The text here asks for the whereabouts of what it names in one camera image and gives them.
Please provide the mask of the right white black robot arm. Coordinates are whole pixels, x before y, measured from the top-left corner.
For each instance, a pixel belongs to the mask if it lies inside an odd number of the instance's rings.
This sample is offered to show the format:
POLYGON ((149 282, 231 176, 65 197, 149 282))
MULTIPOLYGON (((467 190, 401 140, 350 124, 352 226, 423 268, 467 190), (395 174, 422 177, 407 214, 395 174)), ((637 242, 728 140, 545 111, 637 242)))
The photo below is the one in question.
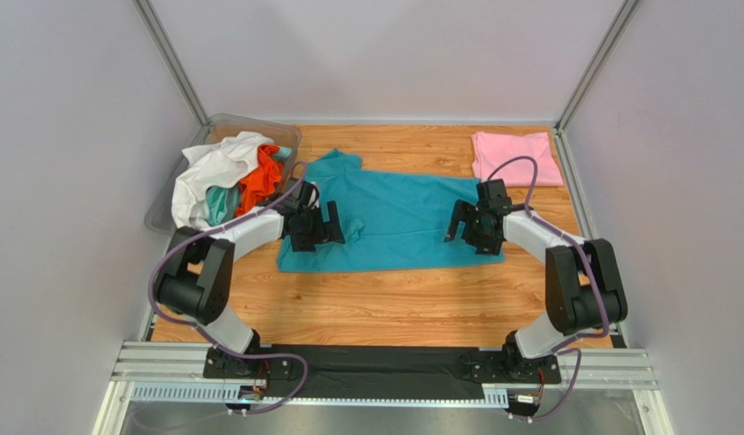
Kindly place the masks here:
POLYGON ((504 244, 523 248, 545 268, 545 311, 507 336, 505 373, 523 380, 550 365, 574 341, 606 336, 628 315, 613 245, 584 239, 551 224, 527 203, 516 204, 503 180, 476 186, 478 200, 455 201, 445 241, 461 237, 479 255, 499 255, 504 244))

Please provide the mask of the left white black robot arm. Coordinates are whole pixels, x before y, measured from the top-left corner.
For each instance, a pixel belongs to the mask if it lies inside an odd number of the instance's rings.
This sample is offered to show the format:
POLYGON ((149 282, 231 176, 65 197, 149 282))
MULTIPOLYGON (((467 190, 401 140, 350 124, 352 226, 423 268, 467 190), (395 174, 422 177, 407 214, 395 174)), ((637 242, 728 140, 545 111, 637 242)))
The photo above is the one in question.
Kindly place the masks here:
POLYGON ((254 377, 272 362, 261 353, 259 334, 228 301, 235 262, 281 239, 296 253, 344 243, 336 202, 323 201, 314 183, 290 179, 285 192, 241 217, 206 230, 177 229, 152 271, 150 304, 160 318, 195 327, 211 343, 208 369, 254 377))

